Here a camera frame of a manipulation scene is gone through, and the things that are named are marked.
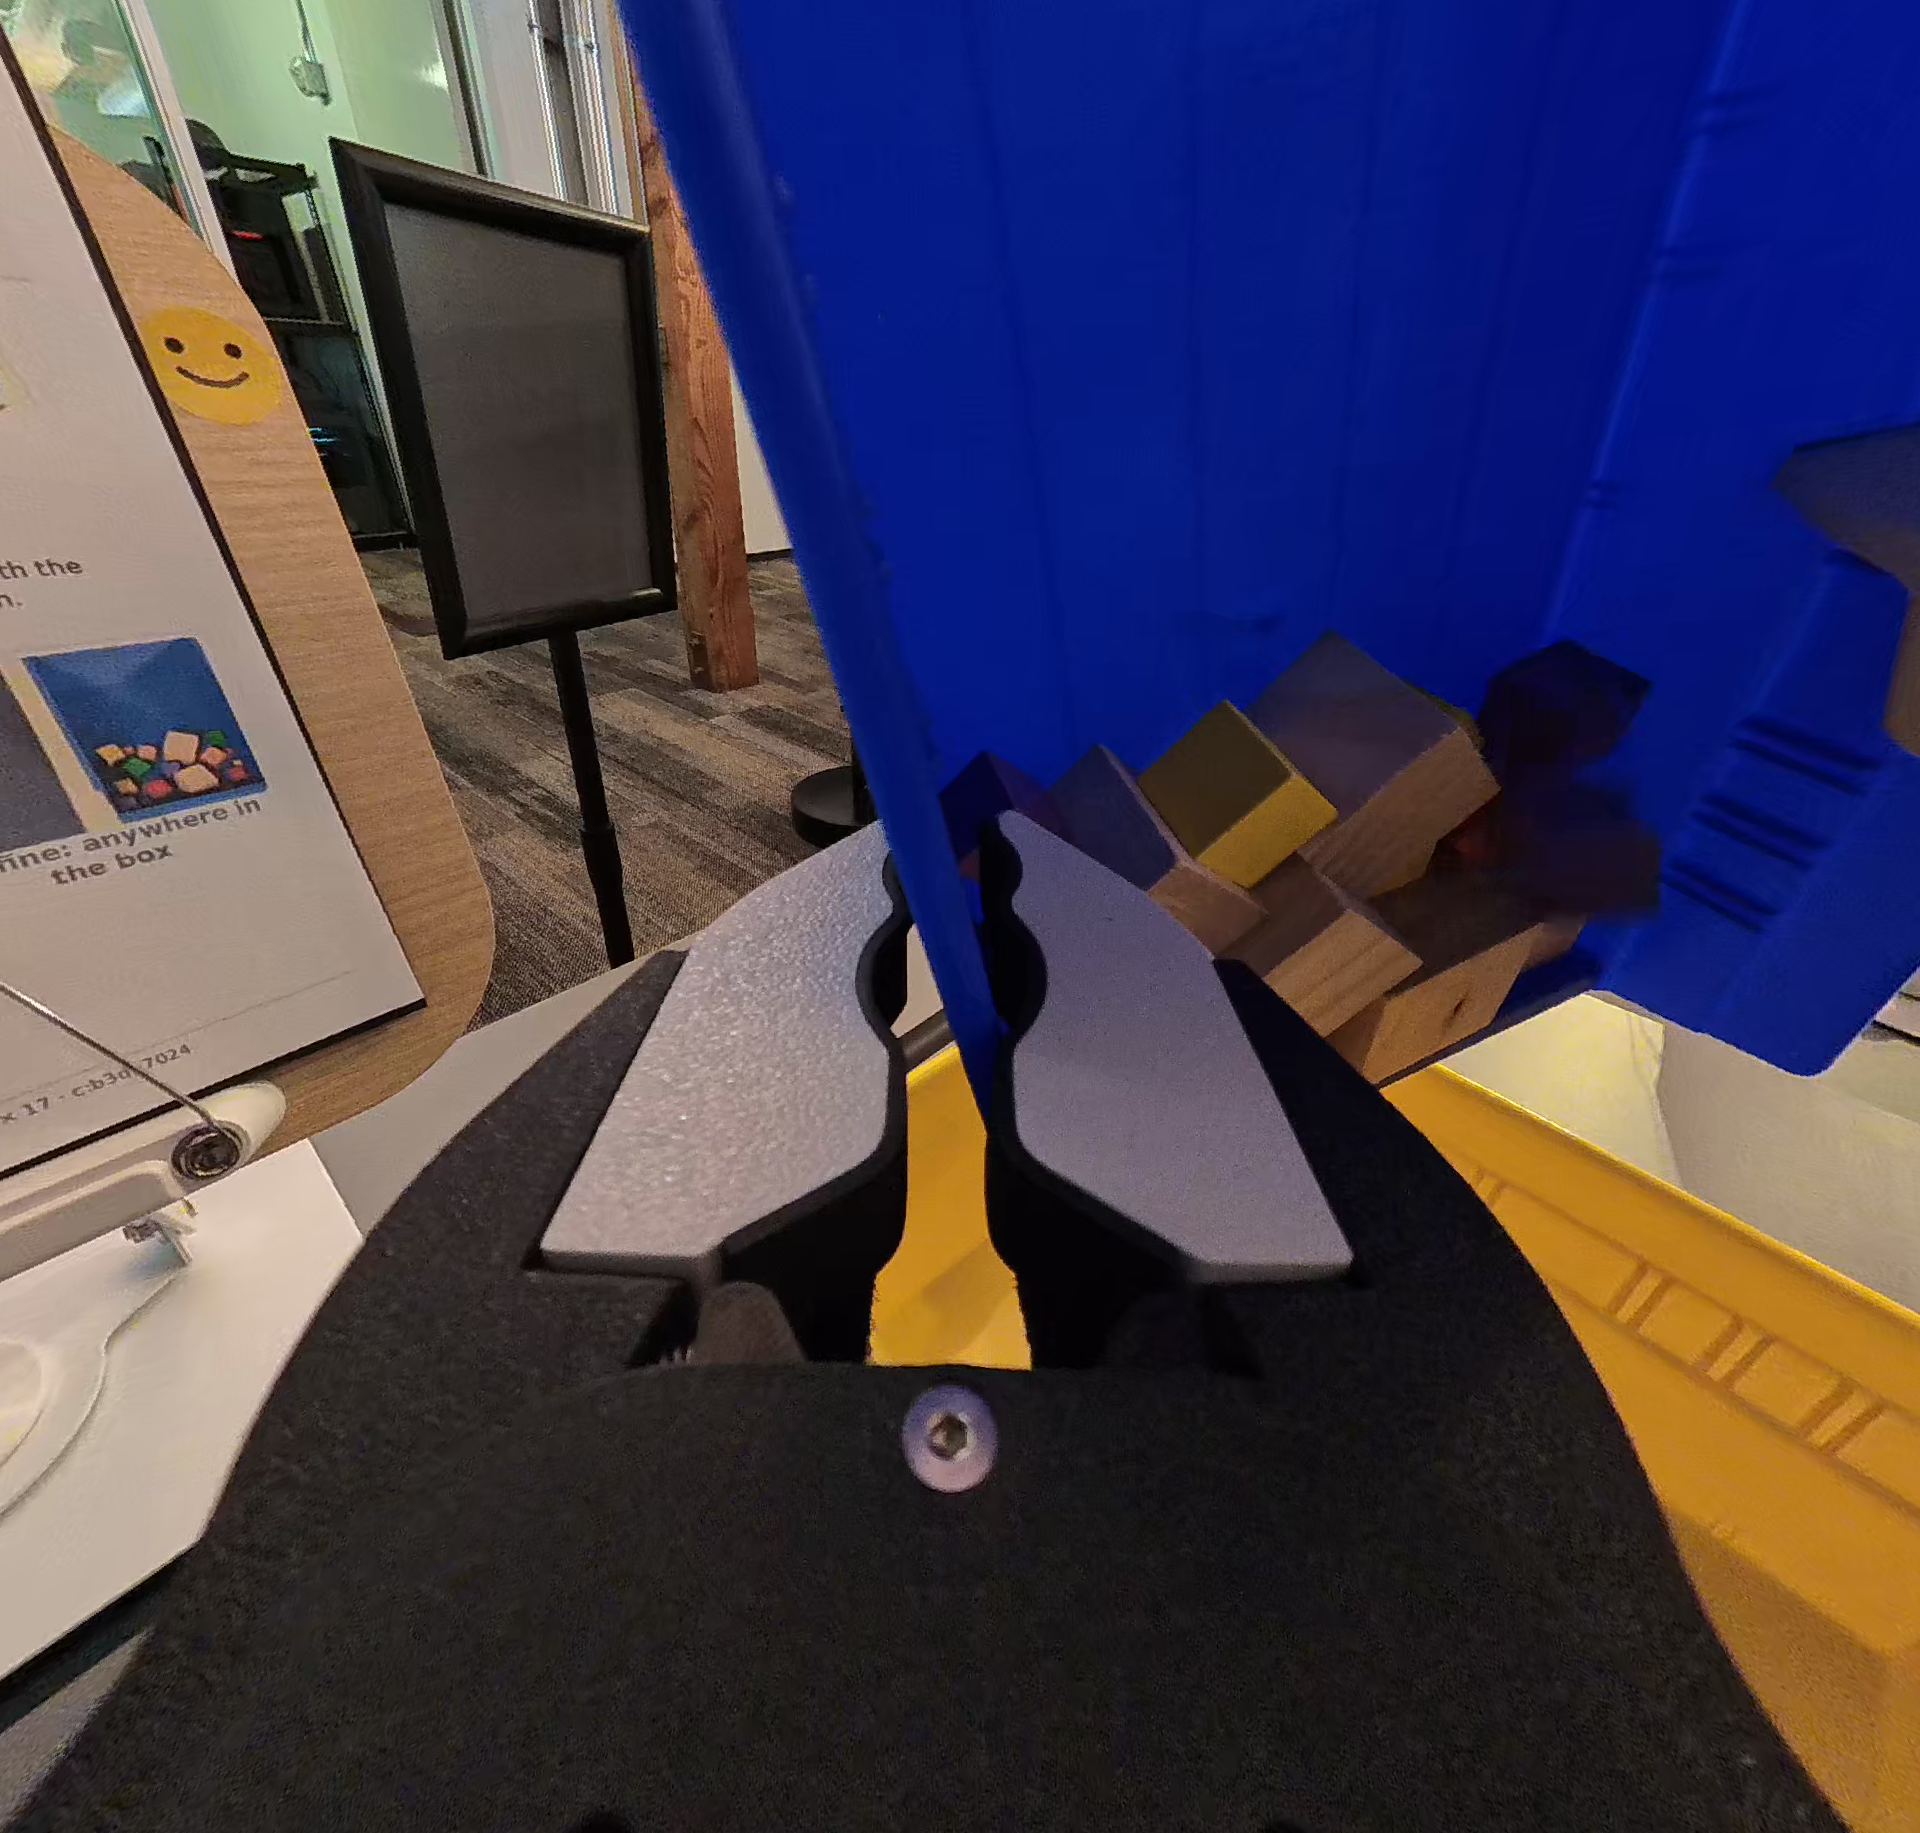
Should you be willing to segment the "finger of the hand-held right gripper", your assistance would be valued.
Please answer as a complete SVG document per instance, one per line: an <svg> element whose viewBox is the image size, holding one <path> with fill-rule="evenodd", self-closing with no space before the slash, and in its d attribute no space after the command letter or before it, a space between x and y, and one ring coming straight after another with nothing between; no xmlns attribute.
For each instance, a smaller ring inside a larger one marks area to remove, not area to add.
<svg viewBox="0 0 1920 1833"><path fill-rule="evenodd" d="M1843 552L1882 572L1918 572L1918 425L1795 449L1778 493Z"/></svg>

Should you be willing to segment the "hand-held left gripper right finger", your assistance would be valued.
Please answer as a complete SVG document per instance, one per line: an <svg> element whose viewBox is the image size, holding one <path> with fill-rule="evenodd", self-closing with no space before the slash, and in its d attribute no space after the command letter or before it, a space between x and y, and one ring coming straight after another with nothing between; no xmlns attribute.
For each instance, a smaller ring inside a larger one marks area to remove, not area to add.
<svg viewBox="0 0 1920 1833"><path fill-rule="evenodd" d="M1351 1251L1204 943L1008 813L992 895L1039 998L1010 1039L1022 1153L1209 1286L1337 1279Z"/></svg>

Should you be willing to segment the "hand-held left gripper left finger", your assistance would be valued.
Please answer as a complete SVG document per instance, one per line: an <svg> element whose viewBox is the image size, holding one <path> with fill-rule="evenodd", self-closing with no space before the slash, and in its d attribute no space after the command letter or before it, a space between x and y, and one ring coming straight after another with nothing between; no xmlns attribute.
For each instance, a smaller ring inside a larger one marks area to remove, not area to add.
<svg viewBox="0 0 1920 1833"><path fill-rule="evenodd" d="M553 1270L685 1283L903 1136L909 915L872 823L697 936L539 1240Z"/></svg>

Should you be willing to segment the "pile of coloured wooden cubes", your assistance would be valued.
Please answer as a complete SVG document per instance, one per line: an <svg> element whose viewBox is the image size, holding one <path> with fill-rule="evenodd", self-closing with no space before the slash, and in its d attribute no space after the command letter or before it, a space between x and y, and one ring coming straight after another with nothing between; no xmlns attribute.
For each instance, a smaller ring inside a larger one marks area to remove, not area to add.
<svg viewBox="0 0 1920 1833"><path fill-rule="evenodd" d="M965 877L989 820L1035 822L1381 1086L1485 1034L1589 922L1655 907L1660 846L1602 775L1648 692L1562 640L1466 715L1328 631L1140 769L1093 745L1042 783L978 753L938 800Z"/></svg>

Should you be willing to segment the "yellow plastic box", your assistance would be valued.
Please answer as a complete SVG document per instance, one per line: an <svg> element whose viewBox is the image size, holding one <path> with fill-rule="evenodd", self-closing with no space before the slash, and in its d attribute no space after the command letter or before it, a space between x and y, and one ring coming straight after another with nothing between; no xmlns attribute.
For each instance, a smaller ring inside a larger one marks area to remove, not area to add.
<svg viewBox="0 0 1920 1833"><path fill-rule="evenodd" d="M1916 1315L1453 1067L1385 1099L1546 1283L1840 1818L1916 1829Z"/></svg>

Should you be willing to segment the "blue plastic box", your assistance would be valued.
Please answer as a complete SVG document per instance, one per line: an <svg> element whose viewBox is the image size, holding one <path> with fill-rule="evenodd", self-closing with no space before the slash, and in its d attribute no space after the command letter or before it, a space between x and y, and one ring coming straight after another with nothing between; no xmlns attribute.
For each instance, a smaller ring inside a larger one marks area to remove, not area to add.
<svg viewBox="0 0 1920 1833"><path fill-rule="evenodd" d="M1149 762L1324 631L1650 682L1574 971L1818 1075L1916 971L1916 0L616 0L946 1021L938 787Z"/></svg>

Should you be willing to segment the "black pole stand round base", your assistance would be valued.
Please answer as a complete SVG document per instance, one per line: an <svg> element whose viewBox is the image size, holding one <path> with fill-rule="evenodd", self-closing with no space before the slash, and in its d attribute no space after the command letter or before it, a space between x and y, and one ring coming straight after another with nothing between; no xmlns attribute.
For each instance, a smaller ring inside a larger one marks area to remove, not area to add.
<svg viewBox="0 0 1920 1833"><path fill-rule="evenodd" d="M790 791L789 816L807 850L826 850L877 822L877 806L856 759L806 775Z"/></svg>

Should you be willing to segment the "instruction sign on stand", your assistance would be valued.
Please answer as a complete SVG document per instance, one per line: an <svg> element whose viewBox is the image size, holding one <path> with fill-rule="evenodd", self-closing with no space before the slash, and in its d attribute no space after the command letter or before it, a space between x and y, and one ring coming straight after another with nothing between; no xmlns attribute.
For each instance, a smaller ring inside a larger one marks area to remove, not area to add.
<svg viewBox="0 0 1920 1833"><path fill-rule="evenodd" d="M270 341L178 215L46 121L44 135L132 328L163 307L200 307ZM292 393L268 418L237 430L168 407L242 597L424 995L420 1012L233 1081L262 1078L285 1096L285 1124L270 1144L279 1152L407 1087L467 1030L493 970L493 907Z"/></svg>
<svg viewBox="0 0 1920 1833"><path fill-rule="evenodd" d="M4 1176L2 1674L204 1534L237 1449L359 1229L285 1096L207 1099L262 1133L226 1177L167 1166L176 1111Z"/></svg>

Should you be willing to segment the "printed instruction sheet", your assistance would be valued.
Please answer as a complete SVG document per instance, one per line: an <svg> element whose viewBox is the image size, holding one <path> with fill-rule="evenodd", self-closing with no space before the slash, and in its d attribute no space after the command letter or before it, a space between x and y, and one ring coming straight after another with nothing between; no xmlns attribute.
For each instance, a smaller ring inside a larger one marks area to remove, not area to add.
<svg viewBox="0 0 1920 1833"><path fill-rule="evenodd" d="M4 1168L424 995L4 65Z"/></svg>

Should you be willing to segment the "black framed sign stand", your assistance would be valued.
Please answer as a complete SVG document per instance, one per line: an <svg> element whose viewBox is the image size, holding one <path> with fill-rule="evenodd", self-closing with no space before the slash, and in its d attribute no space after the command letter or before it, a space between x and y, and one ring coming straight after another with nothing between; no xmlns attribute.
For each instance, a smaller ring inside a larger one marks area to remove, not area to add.
<svg viewBox="0 0 1920 1833"><path fill-rule="evenodd" d="M450 661L543 645L611 967L635 956L580 638L673 612L659 296L618 215L332 140Z"/></svg>

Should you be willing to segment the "yellow smiley sticker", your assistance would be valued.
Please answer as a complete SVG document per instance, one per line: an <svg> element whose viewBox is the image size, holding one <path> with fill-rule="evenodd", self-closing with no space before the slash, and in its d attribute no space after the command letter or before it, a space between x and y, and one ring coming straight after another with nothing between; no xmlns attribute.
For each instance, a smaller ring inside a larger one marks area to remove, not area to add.
<svg viewBox="0 0 1920 1833"><path fill-rule="evenodd" d="M135 333L164 400L221 426L253 426L285 403L286 379L270 341L223 313L163 307Z"/></svg>

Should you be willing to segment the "brown wooden post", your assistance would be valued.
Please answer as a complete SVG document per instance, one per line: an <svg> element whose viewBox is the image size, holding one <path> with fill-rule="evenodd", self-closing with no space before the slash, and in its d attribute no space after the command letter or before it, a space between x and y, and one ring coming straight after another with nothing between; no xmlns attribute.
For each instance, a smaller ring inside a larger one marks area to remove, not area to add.
<svg viewBox="0 0 1920 1833"><path fill-rule="evenodd" d="M745 512L733 421L733 363L659 130L618 23L627 138L635 154L650 242L658 312L668 490L675 527L677 607L689 681L712 692L758 682L749 600Z"/></svg>

